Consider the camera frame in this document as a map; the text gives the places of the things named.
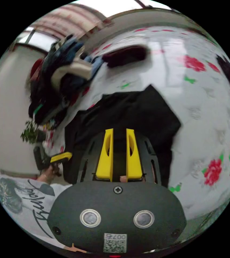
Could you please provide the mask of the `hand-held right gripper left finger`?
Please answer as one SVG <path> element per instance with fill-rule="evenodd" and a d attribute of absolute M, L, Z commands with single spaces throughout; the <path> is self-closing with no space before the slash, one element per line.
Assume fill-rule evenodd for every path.
<path fill-rule="evenodd" d="M 100 158 L 96 170 L 96 178 L 99 180 L 108 180 L 112 182 L 113 177 L 113 143 L 114 130 L 105 130 L 103 145 L 100 153 Z"/>

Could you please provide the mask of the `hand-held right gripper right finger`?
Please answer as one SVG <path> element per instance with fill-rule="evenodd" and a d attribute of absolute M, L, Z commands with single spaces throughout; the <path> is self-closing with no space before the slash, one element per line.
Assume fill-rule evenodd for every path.
<path fill-rule="evenodd" d="M 126 129 L 126 177 L 127 181 L 142 179 L 142 167 L 136 136 L 133 129 Z"/>

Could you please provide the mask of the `person's left hand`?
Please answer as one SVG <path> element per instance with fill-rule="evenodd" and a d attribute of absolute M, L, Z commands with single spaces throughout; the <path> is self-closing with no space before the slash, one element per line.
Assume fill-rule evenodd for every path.
<path fill-rule="evenodd" d="M 56 172 L 52 165 L 50 165 L 47 169 L 44 169 L 40 176 L 37 178 L 37 181 L 43 182 L 46 184 L 51 184 L 56 176 Z"/>

